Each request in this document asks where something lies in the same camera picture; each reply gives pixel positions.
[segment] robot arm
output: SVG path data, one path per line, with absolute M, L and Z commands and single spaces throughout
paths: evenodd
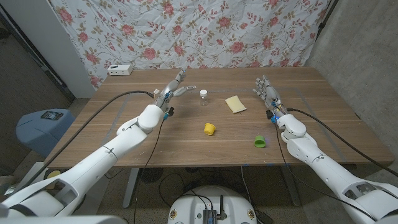
M 307 133 L 305 125 L 288 114 L 266 76 L 262 80 L 258 78 L 256 85 L 257 89 L 253 91 L 267 106 L 268 119 L 284 130 L 281 136 L 289 153 L 310 166 L 339 199 L 363 210 L 375 220 L 398 210 L 397 187 L 354 176 L 319 149 L 317 142 Z M 343 206 L 356 223 L 375 223 L 375 220 L 359 210 L 345 203 Z
M 5 200 L 2 204 L 9 208 L 8 217 L 24 217 L 31 214 L 38 217 L 64 217 L 72 214 L 87 191 L 119 159 L 140 146 L 162 119 L 172 116 L 173 108 L 169 108 L 168 104 L 171 98 L 196 88 L 188 86 L 183 87 L 183 90 L 177 90 L 184 77 L 183 70 L 166 86 L 153 105 L 148 105 L 138 117 L 124 123 L 114 139 L 70 170 L 32 184 Z M 55 183 L 61 183 L 64 187 L 52 195 L 45 189 Z

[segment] green cup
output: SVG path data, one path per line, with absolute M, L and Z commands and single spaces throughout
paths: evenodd
M 254 140 L 254 146 L 256 147 L 265 147 L 266 146 L 266 139 L 264 136 L 256 136 Z

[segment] yellow cup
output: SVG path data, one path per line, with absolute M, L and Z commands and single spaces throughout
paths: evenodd
M 205 134 L 213 135 L 215 129 L 216 129 L 216 126 L 214 126 L 210 123 L 205 124 Z

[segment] black cable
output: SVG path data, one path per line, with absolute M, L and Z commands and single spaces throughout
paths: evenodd
M 212 171 L 210 171 L 210 170 L 205 170 L 205 169 L 203 169 L 203 168 L 199 168 L 199 171 L 201 171 L 201 170 L 204 171 L 204 172 L 212 172 Z M 228 169 L 219 169 L 219 170 L 217 170 L 216 172 L 218 172 L 219 175 L 220 175 L 220 176 L 217 177 L 217 179 L 221 179 L 222 183 L 226 184 L 229 188 L 234 189 L 234 191 L 240 192 L 240 189 L 238 189 L 234 184 L 242 184 L 242 186 L 244 187 L 243 182 L 242 182 L 242 183 L 240 183 L 240 182 L 235 182 L 235 183 L 231 184 L 230 182 L 228 182 L 228 180 L 226 180 L 226 179 L 223 177 L 223 175 L 222 175 L 222 173 L 221 173 L 221 172 L 230 172 L 230 173 L 236 175 L 236 176 L 239 178 L 239 180 L 242 180 L 242 176 L 239 175 L 238 173 L 236 173 L 235 171 L 233 171 L 233 170 L 228 170 Z M 206 179 L 208 182 L 211 182 L 211 181 L 209 181 L 209 180 L 206 178 L 206 176 L 209 176 L 209 175 L 203 175 L 201 172 L 199 172 L 199 174 L 202 176 L 202 178 L 201 178 L 200 180 Z
M 113 177 L 116 177 L 118 174 L 120 174 L 120 172 L 122 172 L 123 171 L 123 169 L 121 169 L 117 174 L 115 174 L 115 175 L 113 175 L 112 177 L 108 177 L 108 175 L 104 175 L 107 179 L 112 179 Z
M 163 195 L 162 195 L 162 192 L 160 191 L 160 188 L 161 188 L 161 185 L 162 185 L 163 181 L 164 181 L 166 178 L 170 177 L 171 175 L 177 175 L 177 176 L 179 176 L 180 179 L 181 179 L 181 181 L 182 181 L 183 188 L 185 188 L 184 179 L 183 179 L 182 176 L 181 176 L 180 174 L 178 174 L 178 173 L 169 174 L 169 175 L 165 176 L 165 177 L 160 181 L 159 186 L 158 186 L 159 195 L 160 195 L 161 199 L 163 200 L 163 202 L 164 202 L 167 206 L 169 206 L 170 208 L 171 208 L 171 205 L 170 205 L 169 203 L 167 203 L 166 200 L 163 198 Z
M 206 178 L 206 176 L 203 175 L 203 174 L 200 172 L 200 169 L 199 169 L 198 171 L 199 171 L 199 174 L 201 175 L 202 179 L 205 179 L 205 180 L 206 180 L 207 182 L 209 182 L 209 183 L 212 182 L 211 180 L 208 180 L 208 179 Z
M 98 114 L 100 113 L 105 107 L 107 107 L 110 103 L 112 103 L 114 100 L 118 99 L 121 96 L 127 95 L 127 94 L 131 94 L 131 93 L 145 93 L 150 97 L 154 97 L 154 95 L 152 93 L 149 93 L 147 91 L 142 91 L 142 90 L 134 90 L 134 91 L 127 91 L 125 93 L 121 93 L 117 96 L 115 96 L 114 98 L 110 99 L 107 103 L 105 103 L 100 109 L 98 109 L 93 115 L 91 115 L 90 118 L 88 118 L 88 120 L 79 128 L 79 130 L 61 147 L 60 150 L 58 150 L 58 152 L 56 152 L 54 154 L 54 156 L 52 156 L 44 165 L 42 168 L 39 169 L 39 171 L 37 171 L 35 173 L 35 175 L 33 175 L 33 177 L 31 177 L 26 184 L 24 184 L 19 190 L 24 189 L 25 187 L 29 186 L 44 170 L 45 168 L 47 168 L 52 161 L 54 161 L 55 158 L 57 158 L 57 156 L 59 156 L 59 154 L 61 154 L 61 152 L 76 138 L 76 136 L 78 136 L 78 134 L 81 132 L 81 130 L 83 130 L 83 128 L 85 128 L 87 126 L 87 124 Z
M 367 160 L 371 161 L 373 164 L 375 164 L 376 166 L 390 172 L 392 175 L 398 177 L 398 172 L 386 167 L 385 165 L 382 165 L 381 163 L 379 163 L 378 161 L 375 161 L 374 159 L 370 158 L 369 156 L 365 155 L 363 152 L 361 152 L 360 150 L 356 149 L 353 145 L 351 145 L 349 142 L 347 142 L 346 140 L 344 140 L 342 137 L 340 137 L 337 133 L 334 132 L 334 130 L 332 130 L 331 128 L 329 128 L 325 123 L 323 123 L 322 121 L 320 121 L 318 118 L 304 112 L 298 109 L 294 109 L 294 108 L 287 108 L 287 111 L 297 111 L 300 112 L 304 115 L 309 116 L 310 118 L 314 119 L 315 121 L 318 121 L 318 123 L 322 124 L 322 126 L 324 126 L 327 130 L 329 130 L 332 134 L 334 134 L 338 139 L 340 139 L 341 141 L 343 141 L 347 146 L 349 146 L 350 148 L 352 148 L 354 151 L 356 151 L 357 153 L 359 153 L 361 156 L 365 157 Z
M 286 163 L 284 153 L 282 152 L 282 146 L 280 146 L 278 127 L 276 126 L 276 124 L 275 124 L 275 129 L 276 129 L 276 136 L 277 136 L 277 139 L 278 139 L 278 144 L 279 144 L 280 153 L 282 154 L 282 158 L 283 158 L 283 160 L 284 160 L 285 166 L 286 166 L 286 168 L 289 170 L 289 172 L 290 172 L 300 183 L 302 183 L 303 185 L 305 185 L 305 186 L 311 188 L 312 190 L 314 190 L 314 191 L 316 191 L 316 192 L 319 192 L 319 193 L 321 193 L 321 194 L 323 194 L 323 195 L 325 195 L 325 196 L 327 196 L 327 197 L 333 198 L 333 199 L 335 199 L 335 200 L 337 200 L 337 201 L 339 201 L 339 202 L 341 202 L 341 203 L 345 203 L 346 205 L 349 205 L 349 206 L 351 206 L 351 207 L 357 209 L 358 211 L 362 212 L 363 214 L 367 215 L 367 216 L 368 216 L 369 218 L 371 218 L 373 221 L 375 221 L 375 222 L 377 221 L 377 219 L 375 219 L 375 218 L 374 218 L 373 216 L 371 216 L 370 214 L 366 213 L 364 210 L 362 210 L 362 209 L 360 209 L 360 208 L 358 208 L 358 207 L 356 207 L 356 206 L 354 206 L 354 205 L 352 205 L 352 204 L 350 204 L 350 203 L 348 203 L 348 202 L 345 202 L 345 201 L 343 201 L 343 200 L 341 200 L 341 199 L 339 199 L 339 198 L 336 198 L 336 197 L 334 197 L 334 196 L 332 196 L 332 195 L 329 195 L 329 194 L 327 194 L 327 193 L 324 193 L 324 192 L 322 192 L 321 190 L 318 190 L 318 189 L 316 189 L 315 187 L 312 187 L 312 186 L 308 185 L 307 183 L 305 183 L 304 181 L 302 181 L 300 178 L 298 178 L 298 177 L 290 170 L 290 167 L 289 167 L 289 166 L 287 165 L 287 163 Z
M 159 108 L 162 108 L 163 104 L 166 102 L 167 98 L 164 98 L 163 103 L 161 104 L 161 106 Z
M 190 191 L 192 191 L 192 193 L 193 193 L 194 195 L 196 195 L 196 196 L 205 204 L 205 209 L 207 210 L 206 202 L 205 202 L 201 197 L 199 197 L 199 195 L 197 195 L 192 189 L 191 189 Z
M 141 183 L 142 174 L 145 172 L 145 168 L 147 167 L 149 160 L 151 159 L 152 155 L 153 155 L 154 152 L 155 152 L 155 148 L 156 148 L 157 142 L 159 141 L 159 137 L 160 137 L 160 130 L 162 130 L 162 126 L 163 126 L 164 121 L 165 121 L 165 119 L 163 119 L 162 124 L 160 124 L 159 133 L 158 133 L 158 135 L 157 135 L 157 139 L 156 139 L 156 143 L 155 143 L 154 149 L 152 150 L 152 153 L 150 154 L 149 159 L 147 160 L 147 163 L 145 164 L 145 166 L 144 166 L 144 168 L 143 168 L 143 170 L 142 170 L 142 173 L 141 173 L 141 175 L 139 176 L 139 180 L 138 180 L 138 184 L 137 184 L 137 189 L 136 189 L 136 206 L 134 207 L 134 219 L 133 219 L 133 222 L 132 222 L 133 224 L 136 223 L 136 210 L 137 210 L 137 205 L 138 205 L 138 204 L 137 204 L 138 190 L 139 190 L 139 186 L 140 186 L 140 183 Z
M 196 196 L 196 197 L 199 197 L 199 198 L 200 198 L 200 197 L 204 197 L 205 199 L 209 200 L 211 209 L 213 209 L 213 202 L 211 202 L 211 200 L 210 200 L 208 197 L 206 197 L 206 196 L 197 195 L 197 194 L 183 194 L 183 195 L 179 196 L 179 198 L 180 198 L 180 197 L 184 197 L 184 196 Z
M 243 166 L 241 166 L 241 173 L 242 173 L 242 180 L 243 180 L 243 183 L 244 183 L 244 187 L 246 188 L 246 191 L 248 192 L 249 202 L 251 204 L 251 197 L 250 197 L 249 188 L 248 188 L 248 185 L 246 184 L 246 181 L 244 180 L 244 176 L 243 176 Z

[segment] small clear bottle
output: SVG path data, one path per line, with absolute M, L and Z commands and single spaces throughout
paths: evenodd
M 207 102 L 207 90 L 200 90 L 200 104 L 206 106 Z

